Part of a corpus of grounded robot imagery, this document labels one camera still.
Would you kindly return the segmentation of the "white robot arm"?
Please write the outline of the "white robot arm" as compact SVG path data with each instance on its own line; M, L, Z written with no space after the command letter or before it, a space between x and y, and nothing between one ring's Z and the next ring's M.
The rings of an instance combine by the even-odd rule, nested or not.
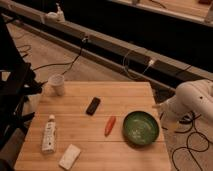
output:
M213 121L213 81L202 79L187 81L177 86L175 94L156 105L173 122L188 112L195 112Z

